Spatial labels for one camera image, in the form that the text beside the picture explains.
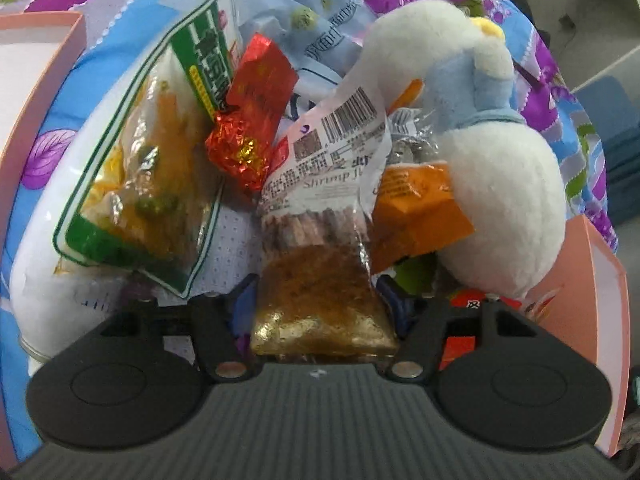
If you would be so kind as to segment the green white pickle snack packet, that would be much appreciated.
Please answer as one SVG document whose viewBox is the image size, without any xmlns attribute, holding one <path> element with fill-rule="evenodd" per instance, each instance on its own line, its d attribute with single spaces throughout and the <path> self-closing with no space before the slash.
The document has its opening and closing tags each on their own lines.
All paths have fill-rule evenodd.
<svg viewBox="0 0 640 480">
<path fill-rule="evenodd" d="M 204 0 L 131 67 L 54 230 L 60 256 L 189 296 L 224 189 L 205 141 L 240 59 L 237 18 L 234 0 Z"/>
</svg>

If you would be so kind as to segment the shrimp snack packet brown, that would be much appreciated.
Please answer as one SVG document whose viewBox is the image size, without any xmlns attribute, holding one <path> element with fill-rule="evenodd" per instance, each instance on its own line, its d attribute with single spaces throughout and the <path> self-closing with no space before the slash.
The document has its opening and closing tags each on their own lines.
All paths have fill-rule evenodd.
<svg viewBox="0 0 640 480">
<path fill-rule="evenodd" d="M 391 356 L 372 284 L 371 217 L 390 151 L 381 97 L 345 84 L 281 136 L 258 205 L 258 356 Z"/>
</svg>

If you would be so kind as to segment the red yellow tofu snack packet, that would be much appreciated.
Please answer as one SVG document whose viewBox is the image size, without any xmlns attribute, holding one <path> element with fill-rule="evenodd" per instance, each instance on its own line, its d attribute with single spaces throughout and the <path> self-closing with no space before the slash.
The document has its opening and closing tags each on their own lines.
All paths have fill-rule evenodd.
<svg viewBox="0 0 640 480">
<path fill-rule="evenodd" d="M 507 306 L 518 310 L 523 303 L 521 301 L 486 294 L 478 289 L 460 288 L 449 296 L 449 302 L 454 308 L 470 310 L 470 316 L 454 318 L 447 325 L 446 344 L 439 369 L 443 370 L 460 356 L 473 352 L 480 342 L 480 318 L 475 314 L 485 302 L 502 301 Z"/>
</svg>

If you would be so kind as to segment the white spray bottle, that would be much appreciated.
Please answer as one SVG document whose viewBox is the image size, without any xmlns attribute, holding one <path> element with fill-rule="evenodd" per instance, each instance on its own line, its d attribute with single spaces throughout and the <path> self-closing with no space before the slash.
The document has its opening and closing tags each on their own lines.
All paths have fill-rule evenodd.
<svg viewBox="0 0 640 480">
<path fill-rule="evenodd" d="M 12 266 L 11 307 L 20 344 L 44 363 L 85 335 L 130 299 L 153 295 L 144 276 L 61 258 L 53 246 L 63 209 L 131 81 L 122 75 L 76 134 L 32 213 Z"/>
</svg>

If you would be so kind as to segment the pink box right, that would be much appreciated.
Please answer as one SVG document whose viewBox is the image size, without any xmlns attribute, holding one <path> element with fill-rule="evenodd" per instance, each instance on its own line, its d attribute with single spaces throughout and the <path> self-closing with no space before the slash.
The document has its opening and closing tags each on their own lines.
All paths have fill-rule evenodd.
<svg viewBox="0 0 640 480">
<path fill-rule="evenodd" d="M 500 448 L 618 447 L 629 377 L 626 273 L 584 216 L 527 236 L 491 223 L 440 254 L 463 284 L 520 312 L 486 306 L 477 350 L 440 373 L 436 394 L 460 429 Z"/>
</svg>

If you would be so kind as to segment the orange snack packet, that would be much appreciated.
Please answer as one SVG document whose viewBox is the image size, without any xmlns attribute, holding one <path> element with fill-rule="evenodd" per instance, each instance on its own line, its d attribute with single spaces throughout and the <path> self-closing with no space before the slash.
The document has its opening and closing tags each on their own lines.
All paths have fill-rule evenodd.
<svg viewBox="0 0 640 480">
<path fill-rule="evenodd" d="M 446 162 L 388 166 L 372 214 L 371 272 L 438 252 L 474 233 L 454 198 Z"/>
</svg>

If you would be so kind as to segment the white plush duck toy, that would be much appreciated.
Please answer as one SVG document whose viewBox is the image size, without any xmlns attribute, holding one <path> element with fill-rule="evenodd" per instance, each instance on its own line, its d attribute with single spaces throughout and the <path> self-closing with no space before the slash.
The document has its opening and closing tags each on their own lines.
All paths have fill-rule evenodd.
<svg viewBox="0 0 640 480">
<path fill-rule="evenodd" d="M 552 148 L 511 106 L 502 29 L 446 1 L 415 1 L 370 26 L 357 65 L 388 110 L 419 98 L 434 110 L 438 157 L 473 227 L 439 249 L 442 265 L 466 286 L 524 297 L 558 258 L 566 197 Z"/>
</svg>

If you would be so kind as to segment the red foil candy wrapper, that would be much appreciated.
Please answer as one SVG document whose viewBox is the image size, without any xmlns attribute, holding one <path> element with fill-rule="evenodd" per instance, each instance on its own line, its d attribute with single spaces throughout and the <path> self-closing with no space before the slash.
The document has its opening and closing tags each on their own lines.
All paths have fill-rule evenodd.
<svg viewBox="0 0 640 480">
<path fill-rule="evenodd" d="M 244 191 L 257 193 L 269 174 L 272 144 L 298 76 L 279 46 L 262 34 L 250 38 L 227 107 L 215 115 L 205 141 L 210 162 Z"/>
</svg>

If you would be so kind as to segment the pink shallow box lid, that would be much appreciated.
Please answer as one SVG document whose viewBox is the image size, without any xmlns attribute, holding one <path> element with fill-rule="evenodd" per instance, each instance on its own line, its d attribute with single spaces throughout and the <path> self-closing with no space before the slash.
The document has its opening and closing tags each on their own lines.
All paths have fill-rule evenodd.
<svg viewBox="0 0 640 480">
<path fill-rule="evenodd" d="M 52 11 L 1 17 L 1 206 L 12 202 L 35 136 L 87 44 L 84 16 Z"/>
</svg>

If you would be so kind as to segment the light blue snack bag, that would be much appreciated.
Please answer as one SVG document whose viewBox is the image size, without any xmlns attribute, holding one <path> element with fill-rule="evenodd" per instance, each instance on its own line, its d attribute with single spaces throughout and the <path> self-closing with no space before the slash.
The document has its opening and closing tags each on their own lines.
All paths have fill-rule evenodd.
<svg viewBox="0 0 640 480">
<path fill-rule="evenodd" d="M 205 0 L 160 0 L 191 11 Z M 215 22 L 238 64 L 250 38 L 273 40 L 298 81 L 281 125 L 295 122 L 329 96 L 359 58 L 362 38 L 375 16 L 362 0 L 216 0 Z"/>
</svg>

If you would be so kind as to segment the white wall cabinet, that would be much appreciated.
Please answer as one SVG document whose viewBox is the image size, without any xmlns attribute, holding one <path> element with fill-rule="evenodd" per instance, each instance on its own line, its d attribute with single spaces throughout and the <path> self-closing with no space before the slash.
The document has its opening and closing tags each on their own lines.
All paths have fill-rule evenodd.
<svg viewBox="0 0 640 480">
<path fill-rule="evenodd" d="M 527 0 L 573 90 L 613 76 L 639 95 L 639 0 Z"/>
</svg>

